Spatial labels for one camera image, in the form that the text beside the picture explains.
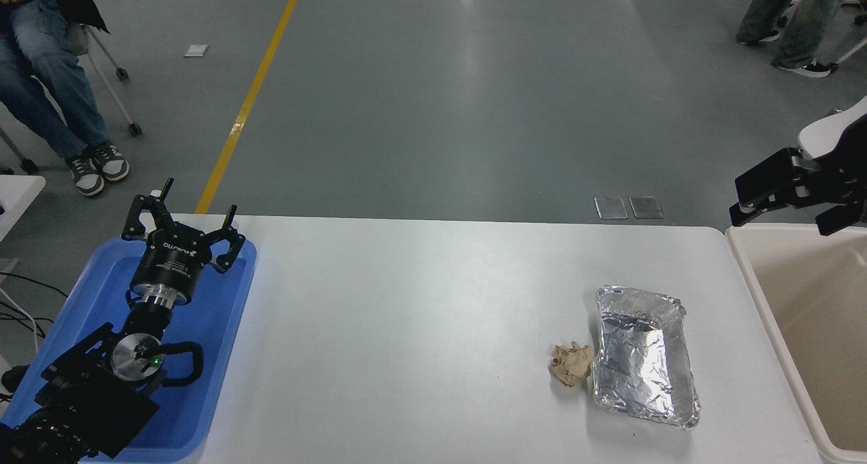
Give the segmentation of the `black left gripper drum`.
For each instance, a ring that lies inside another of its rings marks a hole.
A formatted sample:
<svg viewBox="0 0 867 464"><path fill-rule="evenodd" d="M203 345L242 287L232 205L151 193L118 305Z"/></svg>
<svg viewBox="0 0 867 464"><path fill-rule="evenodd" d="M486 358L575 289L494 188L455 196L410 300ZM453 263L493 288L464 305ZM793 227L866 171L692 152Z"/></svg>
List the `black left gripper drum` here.
<svg viewBox="0 0 867 464"><path fill-rule="evenodd" d="M211 248L202 230L185 224L155 229L148 235L130 289L144 295L147 288L161 285L174 289L180 297L191 297L210 259Z"/></svg>

